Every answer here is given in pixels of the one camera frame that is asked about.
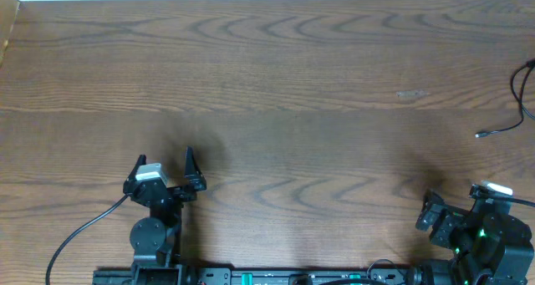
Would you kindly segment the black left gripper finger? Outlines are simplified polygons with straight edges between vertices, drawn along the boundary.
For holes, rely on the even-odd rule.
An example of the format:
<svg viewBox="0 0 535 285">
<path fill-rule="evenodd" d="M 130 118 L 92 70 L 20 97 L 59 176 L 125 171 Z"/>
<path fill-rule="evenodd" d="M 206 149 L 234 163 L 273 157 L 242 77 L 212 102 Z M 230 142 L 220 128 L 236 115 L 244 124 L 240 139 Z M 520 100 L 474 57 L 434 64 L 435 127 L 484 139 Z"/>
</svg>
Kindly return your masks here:
<svg viewBox="0 0 535 285">
<path fill-rule="evenodd" d="M 184 177 L 193 191 L 205 191 L 207 183 L 193 155 L 193 148 L 186 147 Z"/>
<path fill-rule="evenodd" d="M 139 168 L 146 164 L 146 155 L 139 155 L 138 159 L 135 162 L 134 168 L 132 171 L 128 174 L 125 183 L 131 183 L 135 182 L 135 176 L 137 175 L 137 171 Z"/>
</svg>

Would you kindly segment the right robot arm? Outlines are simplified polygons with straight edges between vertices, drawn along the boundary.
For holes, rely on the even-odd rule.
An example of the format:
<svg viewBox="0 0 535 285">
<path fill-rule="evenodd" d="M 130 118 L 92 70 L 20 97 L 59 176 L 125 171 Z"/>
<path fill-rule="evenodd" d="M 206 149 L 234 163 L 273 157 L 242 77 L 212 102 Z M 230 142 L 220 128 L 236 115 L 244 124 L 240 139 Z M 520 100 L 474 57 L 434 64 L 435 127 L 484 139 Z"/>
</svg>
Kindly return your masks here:
<svg viewBox="0 0 535 285">
<path fill-rule="evenodd" d="M 424 195 L 415 227 L 431 230 L 430 243 L 453 251 L 451 260 L 425 260 L 409 269 L 409 285 L 523 285 L 534 258 L 528 224 L 512 216 L 513 190 L 483 181 L 471 186 L 470 210 L 446 204 L 433 190 Z"/>
</svg>

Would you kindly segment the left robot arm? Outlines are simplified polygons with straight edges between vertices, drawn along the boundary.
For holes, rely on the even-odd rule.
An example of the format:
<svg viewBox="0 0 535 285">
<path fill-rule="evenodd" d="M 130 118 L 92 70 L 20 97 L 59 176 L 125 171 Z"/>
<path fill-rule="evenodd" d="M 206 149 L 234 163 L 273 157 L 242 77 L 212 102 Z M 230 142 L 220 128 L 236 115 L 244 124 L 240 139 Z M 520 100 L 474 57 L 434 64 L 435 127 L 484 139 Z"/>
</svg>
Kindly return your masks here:
<svg viewBox="0 0 535 285">
<path fill-rule="evenodd" d="M 191 147 L 186 148 L 184 178 L 186 184 L 169 187 L 162 164 L 148 164 L 140 155 L 124 182 L 125 195 L 150 210 L 130 231 L 133 284 L 198 283 L 196 269 L 181 261 L 182 208 L 206 189 Z"/>
</svg>

